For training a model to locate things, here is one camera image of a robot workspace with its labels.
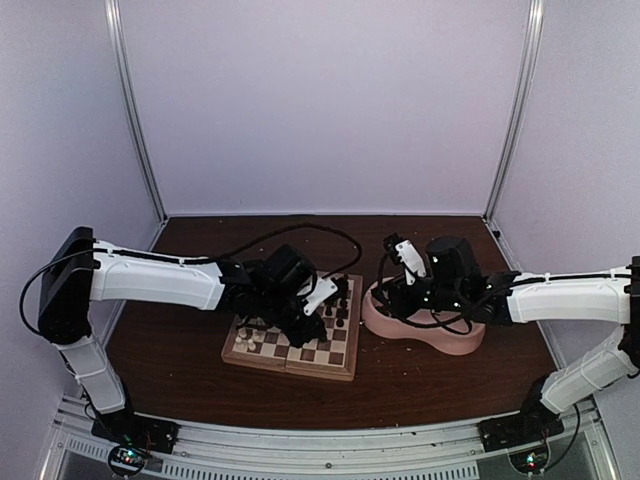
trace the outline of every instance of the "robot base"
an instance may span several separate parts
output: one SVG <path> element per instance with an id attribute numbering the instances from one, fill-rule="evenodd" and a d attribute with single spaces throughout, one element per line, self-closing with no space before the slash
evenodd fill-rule
<path id="1" fill-rule="evenodd" d="M 178 438 L 178 430 L 180 428 L 177 423 L 140 415 L 135 416 L 135 422 L 139 431 L 145 432 L 145 434 L 133 439 L 133 447 L 143 451 L 146 451 L 148 447 L 153 452 L 173 453 L 173 446 Z M 93 423 L 91 434 L 98 438 L 113 441 L 113 436 L 97 421 Z"/>
<path id="2" fill-rule="evenodd" d="M 516 413 L 484 420 L 478 424 L 478 429 L 484 451 L 493 452 L 540 442 L 545 436 L 548 438 L 559 435 L 564 432 L 564 425 L 559 419 L 542 424 L 522 413 Z"/>

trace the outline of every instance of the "aluminum frame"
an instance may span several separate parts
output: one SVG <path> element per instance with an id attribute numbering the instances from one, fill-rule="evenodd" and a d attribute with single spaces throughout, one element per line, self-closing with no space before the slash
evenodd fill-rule
<path id="1" fill-rule="evenodd" d="M 56 480 L 66 452 L 102 460 L 113 445 L 91 436 L 92 421 L 84 413 L 85 404 L 75 397 L 63 398 L 39 479 Z M 589 399 L 580 402 L 579 407 L 581 430 L 588 440 L 586 447 L 597 478 L 618 480 L 595 403 Z M 566 430 L 561 437 L 570 437 L 576 425 L 573 410 L 562 419 Z M 198 478 L 198 472 L 217 472 L 221 475 L 217 478 L 235 475 L 233 478 L 272 480 L 420 478 L 416 475 L 423 472 L 455 469 L 473 474 L 478 461 L 507 454 L 506 450 L 484 452 L 477 429 L 481 420 L 345 431 L 262 430 L 177 421 L 181 429 L 174 453 L 154 454 L 154 465 L 145 471 L 160 478 Z M 189 476 L 181 476 L 180 469 L 188 471 Z"/>
<path id="2" fill-rule="evenodd" d="M 522 128 L 522 120 L 525 114 L 525 105 L 531 84 L 533 83 L 533 75 L 535 73 L 536 63 L 538 61 L 538 51 L 540 49 L 540 39 L 542 37 L 542 24 L 544 21 L 545 0 L 531 0 L 529 7 L 529 21 L 527 24 L 527 33 L 525 34 L 524 49 L 522 52 L 522 61 L 520 63 L 520 74 L 516 87 L 516 95 L 513 101 L 511 117 L 507 127 L 507 135 L 502 146 L 500 155 L 500 163 L 491 187 L 489 201 L 484 212 L 484 218 L 491 222 L 495 216 L 498 202 L 504 184 L 509 173 L 509 167 L 515 155 L 520 129 Z"/>
<path id="3" fill-rule="evenodd" d="M 136 156 L 140 163 L 142 176 L 145 186 L 151 197 L 153 208 L 160 223 L 167 220 L 167 212 L 160 197 L 160 189 L 158 182 L 153 173 L 151 160 L 149 159 L 149 151 L 144 140 L 142 124 L 140 123 L 140 113 L 136 104 L 136 98 L 133 91 L 133 81 L 131 79 L 131 71 L 129 69 L 129 60 L 127 57 L 127 49 L 124 40 L 124 31 L 122 28 L 122 19 L 120 17 L 120 1 L 105 0 L 105 10 L 107 14 L 107 25 L 109 27 L 109 35 L 111 37 L 111 45 L 116 57 L 116 66 L 120 76 L 120 86 L 124 97 L 125 110 L 127 113 L 127 122 L 131 132 L 131 138 L 136 150 Z"/>

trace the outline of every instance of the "chess square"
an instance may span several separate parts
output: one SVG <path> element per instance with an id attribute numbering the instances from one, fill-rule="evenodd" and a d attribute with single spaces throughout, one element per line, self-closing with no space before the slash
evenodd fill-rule
<path id="1" fill-rule="evenodd" d="M 287 358 L 288 352 L 289 347 L 286 347 L 284 345 L 277 345 L 275 351 L 273 352 L 273 356 L 278 358 Z"/>
<path id="2" fill-rule="evenodd" d="M 264 336 L 264 343 L 272 343 L 272 344 L 276 344 L 278 343 L 278 337 L 280 336 L 279 333 L 276 332 L 267 332 Z"/>
<path id="3" fill-rule="evenodd" d="M 251 355 L 260 355 L 260 352 L 262 351 L 262 343 L 254 343 L 253 345 L 256 347 L 253 350 L 251 350 L 249 345 L 247 345 L 247 353 L 250 353 Z"/>
<path id="4" fill-rule="evenodd" d="M 318 342 L 318 351 L 319 352 L 328 352 L 331 350 L 331 340 L 327 340 L 326 342 Z"/>
<path id="5" fill-rule="evenodd" d="M 344 363 L 344 353 L 331 352 L 329 354 L 329 365 L 342 365 Z"/>
<path id="6" fill-rule="evenodd" d="M 282 345 L 285 347 L 289 347 L 289 345 L 291 345 L 289 343 L 289 339 L 287 338 L 287 336 L 284 333 L 280 333 L 280 335 L 278 335 L 278 340 L 277 340 L 278 345 Z"/>
<path id="7" fill-rule="evenodd" d="M 345 342 L 347 340 L 347 331 L 346 330 L 334 330 L 332 340 L 337 340 L 339 342 Z"/>
<path id="8" fill-rule="evenodd" d="M 253 331 L 253 340 L 258 343 L 258 342 L 264 342 L 264 337 L 266 337 L 267 332 L 264 330 L 254 330 Z"/>
<path id="9" fill-rule="evenodd" d="M 327 365 L 329 363 L 330 354 L 331 352 L 321 352 L 320 350 L 316 351 L 315 363 Z"/>
<path id="10" fill-rule="evenodd" d="M 309 350 L 308 348 L 303 348 L 302 353 L 300 354 L 300 360 L 303 362 L 313 362 L 313 359 L 316 356 L 316 352 L 314 350 Z"/>
<path id="11" fill-rule="evenodd" d="M 300 356 L 302 355 L 301 348 L 293 348 L 289 349 L 289 353 L 287 354 L 287 360 L 300 360 Z"/>
<path id="12" fill-rule="evenodd" d="M 335 353 L 346 353 L 347 352 L 347 342 L 331 342 L 331 352 Z"/>
<path id="13" fill-rule="evenodd" d="M 260 351 L 263 356 L 275 357 L 276 346 L 272 343 L 263 343 Z"/>

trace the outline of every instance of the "enclosure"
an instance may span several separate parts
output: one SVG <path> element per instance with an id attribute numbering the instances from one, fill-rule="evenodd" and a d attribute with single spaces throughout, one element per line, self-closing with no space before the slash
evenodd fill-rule
<path id="1" fill-rule="evenodd" d="M 376 258 L 397 230 L 420 249 L 466 236 L 487 272 L 627 265 L 640 254 L 639 27 L 640 5 L 621 1 L 0 0 L 2 472 L 54 478 L 54 463 L 75 462 L 76 475 L 110 478 L 91 464 L 102 447 L 74 440 L 89 438 L 77 385 L 17 313 L 25 281 L 79 225 L 116 245 L 204 255 L 314 215 Z M 319 268 L 352 253 L 324 237 L 291 238 Z M 368 262 L 354 272 L 370 285 Z M 32 318 L 36 297 L 27 298 Z M 395 371 L 377 366 L 379 344 L 361 331 L 360 393 L 296 384 L 309 398 L 326 395 L 296 417 L 288 380 L 237 376 L 221 362 L 213 371 L 211 338 L 228 326 L 196 315 L 91 307 L 141 413 L 206 433 L 202 450 L 184 455 L 206 460 L 198 478 L 411 478 L 429 468 L 440 478 L 445 454 L 476 469 L 455 478 L 518 478 L 506 455 L 483 456 L 477 421 L 516 410 L 531 380 L 612 330 L 562 319 L 489 330 L 470 360 L 402 343 L 386 350 Z M 411 391 L 423 365 L 430 383 L 406 402 L 352 403 L 380 385 Z M 638 388 L 621 380 L 581 403 L 580 447 L 557 478 L 638 478 Z M 258 398 L 237 407 L 261 391 L 283 410 L 257 415 Z M 331 441 L 314 430 L 323 409 Z M 575 427 L 566 418 L 557 445 Z M 298 442 L 308 457 L 285 468 L 259 450 L 270 441 L 283 451 Z M 235 464 L 244 470 L 234 470 L 234 452 L 247 455 Z M 175 457 L 159 476 L 187 478 Z"/>

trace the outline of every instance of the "white plastic housing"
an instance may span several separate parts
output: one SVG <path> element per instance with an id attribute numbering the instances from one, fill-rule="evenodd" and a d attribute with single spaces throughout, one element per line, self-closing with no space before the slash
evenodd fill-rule
<path id="1" fill-rule="evenodd" d="M 542 404 L 560 413 L 616 380 L 637 373 L 629 356 L 618 348 L 623 335 L 624 327 L 620 326 L 585 356 L 552 373 L 542 388 Z"/>
<path id="2" fill-rule="evenodd" d="M 427 275 L 427 268 L 424 265 L 424 260 L 416 250 L 416 247 L 409 240 L 405 240 L 396 245 L 396 252 L 398 252 L 398 257 L 400 257 L 400 261 L 404 263 L 405 269 L 405 278 L 407 281 L 407 285 L 413 285 L 416 279 L 411 275 L 410 272 L 416 274 L 416 276 L 422 278 Z"/>
<path id="3" fill-rule="evenodd" d="M 98 412 L 112 413 L 124 408 L 125 396 L 120 378 L 93 335 L 71 345 L 54 346 L 64 355 L 75 372 L 76 381 L 87 391 Z"/>
<path id="4" fill-rule="evenodd" d="M 511 320 L 527 323 L 536 320 L 601 320 L 629 323 L 629 295 L 624 293 L 629 279 L 616 275 L 629 274 L 625 267 L 598 272 L 609 278 L 548 281 L 516 287 L 507 297 Z M 550 277 L 550 274 L 525 273 L 514 279 Z"/>
<path id="5" fill-rule="evenodd" d="M 96 248 L 116 249 L 102 241 Z M 91 300 L 141 300 L 215 310 L 224 291 L 215 263 L 180 265 L 109 253 L 96 253 L 94 259 L 100 268 L 94 270 Z"/>

